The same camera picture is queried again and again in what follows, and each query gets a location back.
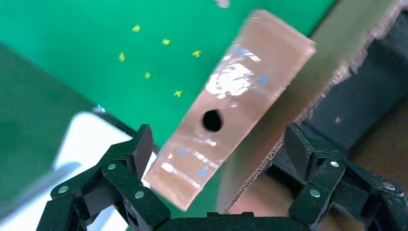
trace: dark gray surface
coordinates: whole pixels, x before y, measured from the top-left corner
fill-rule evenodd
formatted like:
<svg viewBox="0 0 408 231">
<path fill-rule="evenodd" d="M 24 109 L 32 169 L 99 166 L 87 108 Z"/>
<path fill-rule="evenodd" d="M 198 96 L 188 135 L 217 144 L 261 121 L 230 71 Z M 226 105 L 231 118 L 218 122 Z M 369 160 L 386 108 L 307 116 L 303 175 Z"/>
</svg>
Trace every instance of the dark gray surface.
<svg viewBox="0 0 408 231">
<path fill-rule="evenodd" d="M 408 92 L 406 59 L 378 41 L 357 75 L 336 85 L 304 123 L 349 149 Z"/>
<path fill-rule="evenodd" d="M 51 167 L 74 114 L 93 103 L 0 43 L 0 205 Z"/>
</svg>

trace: hole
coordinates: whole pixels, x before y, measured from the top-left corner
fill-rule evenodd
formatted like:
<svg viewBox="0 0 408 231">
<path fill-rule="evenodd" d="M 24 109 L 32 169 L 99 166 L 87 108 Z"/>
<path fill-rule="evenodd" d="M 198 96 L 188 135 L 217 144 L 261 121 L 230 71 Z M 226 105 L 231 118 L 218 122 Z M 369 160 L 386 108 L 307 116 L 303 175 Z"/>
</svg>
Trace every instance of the hole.
<svg viewBox="0 0 408 231">
<path fill-rule="evenodd" d="M 206 112 L 203 116 L 203 126 L 208 131 L 220 131 L 222 128 L 222 118 L 219 110 Z"/>
</svg>

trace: metal rivet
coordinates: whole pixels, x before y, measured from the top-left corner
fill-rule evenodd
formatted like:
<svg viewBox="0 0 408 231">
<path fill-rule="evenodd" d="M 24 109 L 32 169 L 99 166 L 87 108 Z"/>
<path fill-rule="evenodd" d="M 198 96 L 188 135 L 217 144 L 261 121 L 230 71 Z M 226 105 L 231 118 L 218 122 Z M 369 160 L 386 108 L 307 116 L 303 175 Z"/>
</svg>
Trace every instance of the metal rivet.
<svg viewBox="0 0 408 231">
<path fill-rule="evenodd" d="M 58 190 L 59 193 L 64 193 L 66 191 L 68 191 L 68 186 L 63 186 Z"/>
<path fill-rule="evenodd" d="M 384 185 L 385 188 L 387 188 L 389 190 L 395 190 L 395 186 L 388 183 L 388 182 L 384 182 L 383 185 Z"/>
<path fill-rule="evenodd" d="M 320 197 L 320 193 L 315 189 L 311 189 L 309 192 L 310 192 L 310 195 L 314 197 Z"/>
<path fill-rule="evenodd" d="M 334 166 L 334 167 L 340 166 L 339 163 L 337 163 L 335 161 L 331 161 L 330 164 L 331 164 L 331 166 Z"/>
<path fill-rule="evenodd" d="M 109 170 L 112 170 L 112 169 L 114 169 L 115 167 L 116 167 L 115 164 L 111 164 L 111 165 L 108 166 L 108 169 L 109 169 Z"/>
<path fill-rule="evenodd" d="M 136 194 L 135 194 L 135 198 L 136 199 L 140 199 L 140 198 L 142 198 L 144 196 L 144 192 L 142 192 L 142 191 L 139 191 L 139 192 L 137 192 Z"/>
</svg>

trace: cardboard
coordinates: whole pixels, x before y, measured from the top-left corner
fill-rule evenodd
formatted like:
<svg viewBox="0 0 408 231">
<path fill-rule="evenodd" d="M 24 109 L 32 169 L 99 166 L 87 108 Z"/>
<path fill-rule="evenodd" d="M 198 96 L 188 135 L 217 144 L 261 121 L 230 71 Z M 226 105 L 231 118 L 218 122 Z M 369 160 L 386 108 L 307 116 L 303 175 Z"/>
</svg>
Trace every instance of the cardboard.
<svg viewBox="0 0 408 231">
<path fill-rule="evenodd" d="M 334 6 L 312 36 L 316 54 L 224 164 L 217 212 L 228 212 L 273 158 L 286 126 L 308 116 L 329 86 L 363 60 L 361 51 L 389 26 L 396 4 L 399 1 L 341 0 Z"/>
<path fill-rule="evenodd" d="M 146 181 L 186 210 L 314 52 L 314 42 L 272 14 L 254 11 Z M 205 113 L 213 110 L 222 121 L 219 131 L 205 128 Z"/>
</svg>

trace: black plastic part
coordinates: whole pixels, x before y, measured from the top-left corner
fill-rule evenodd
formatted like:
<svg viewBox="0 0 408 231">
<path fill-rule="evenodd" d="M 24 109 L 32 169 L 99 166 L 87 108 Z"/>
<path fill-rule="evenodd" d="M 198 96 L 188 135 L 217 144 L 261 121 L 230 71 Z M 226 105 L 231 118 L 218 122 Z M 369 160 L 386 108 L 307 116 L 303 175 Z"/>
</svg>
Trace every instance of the black plastic part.
<svg viewBox="0 0 408 231">
<path fill-rule="evenodd" d="M 345 165 L 326 159 L 289 208 L 289 215 L 310 230 L 317 230 L 331 206 L 331 195 L 345 171 Z"/>
<path fill-rule="evenodd" d="M 136 215 L 140 230 L 154 230 L 170 219 L 170 209 L 152 191 L 143 187 L 142 182 L 119 161 L 104 165 L 102 174 L 122 195 L 125 206 L 129 208 L 127 211 L 130 210 Z M 135 194 L 140 192 L 143 196 L 138 199 Z"/>
<path fill-rule="evenodd" d="M 254 218 L 228 216 L 209 218 L 176 218 L 163 224 L 158 231 L 308 231 L 307 227 L 291 218 Z"/>
<path fill-rule="evenodd" d="M 69 195 L 48 201 L 37 226 L 38 231 L 85 230 L 74 209 L 74 196 Z"/>
<path fill-rule="evenodd" d="M 285 140 L 290 151 L 308 156 L 306 164 L 304 159 L 296 164 L 308 181 L 289 218 L 208 213 L 206 218 L 170 219 L 170 210 L 136 175 L 134 150 L 151 153 L 153 140 L 150 127 L 142 126 L 131 141 L 113 145 L 95 167 L 54 188 L 37 230 L 83 231 L 114 205 L 134 231 L 314 231 L 333 203 L 364 222 L 366 230 L 407 230 L 408 205 L 399 185 L 351 164 L 339 149 L 307 138 L 296 125 L 288 127 L 285 138 L 291 139 Z M 69 189 L 59 193 L 62 186 Z"/>
</svg>

